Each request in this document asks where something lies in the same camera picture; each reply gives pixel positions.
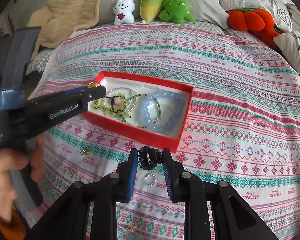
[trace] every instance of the white bunny plush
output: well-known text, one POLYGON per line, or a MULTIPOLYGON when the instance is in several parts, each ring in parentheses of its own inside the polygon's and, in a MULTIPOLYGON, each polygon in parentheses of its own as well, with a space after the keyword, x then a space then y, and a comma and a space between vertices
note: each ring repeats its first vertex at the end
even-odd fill
POLYGON ((133 23, 134 16, 132 12, 136 8, 134 0, 118 0, 113 8, 115 14, 114 25, 118 26, 122 23, 133 23))

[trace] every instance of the bed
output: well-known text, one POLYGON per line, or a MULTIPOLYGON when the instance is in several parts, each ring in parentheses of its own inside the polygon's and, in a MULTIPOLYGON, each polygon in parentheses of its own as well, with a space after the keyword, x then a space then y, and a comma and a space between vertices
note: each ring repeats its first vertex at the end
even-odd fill
MULTIPOLYGON (((228 181, 280 240, 300 232, 300 77, 277 52, 204 22, 100 25, 51 53, 33 96, 87 85, 102 70, 194 86, 173 159, 202 180, 228 181)), ((99 180, 142 146, 80 115, 47 131, 44 202, 31 213, 20 205, 29 225, 74 181, 99 180)), ((131 202, 117 203, 118 239, 183 239, 184 205, 170 202, 162 166, 153 173, 149 187, 138 169, 131 202)))

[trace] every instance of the black spiral drawing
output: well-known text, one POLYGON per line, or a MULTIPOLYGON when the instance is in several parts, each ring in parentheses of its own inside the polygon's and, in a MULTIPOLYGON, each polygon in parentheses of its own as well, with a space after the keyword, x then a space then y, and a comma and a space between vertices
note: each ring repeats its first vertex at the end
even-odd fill
POLYGON ((288 26, 291 25, 291 21, 289 20, 288 15, 284 9, 280 8, 279 10, 277 10, 277 14, 284 21, 286 25, 288 26))

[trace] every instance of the red heart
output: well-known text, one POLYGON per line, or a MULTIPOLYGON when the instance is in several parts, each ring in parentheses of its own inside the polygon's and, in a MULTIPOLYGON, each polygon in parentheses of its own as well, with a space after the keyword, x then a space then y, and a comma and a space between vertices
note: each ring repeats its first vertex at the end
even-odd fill
POLYGON ((124 14, 123 13, 119 13, 117 16, 118 16, 119 20, 122 20, 124 18, 124 14))

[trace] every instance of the orange sleeve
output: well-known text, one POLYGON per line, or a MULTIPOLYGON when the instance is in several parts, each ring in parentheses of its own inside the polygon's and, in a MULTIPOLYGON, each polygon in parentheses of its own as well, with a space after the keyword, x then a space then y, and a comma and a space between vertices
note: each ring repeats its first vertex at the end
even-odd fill
POLYGON ((0 231, 7 240, 22 240, 26 236, 25 226, 14 209, 12 209, 11 225, 7 226, 0 220, 0 231))

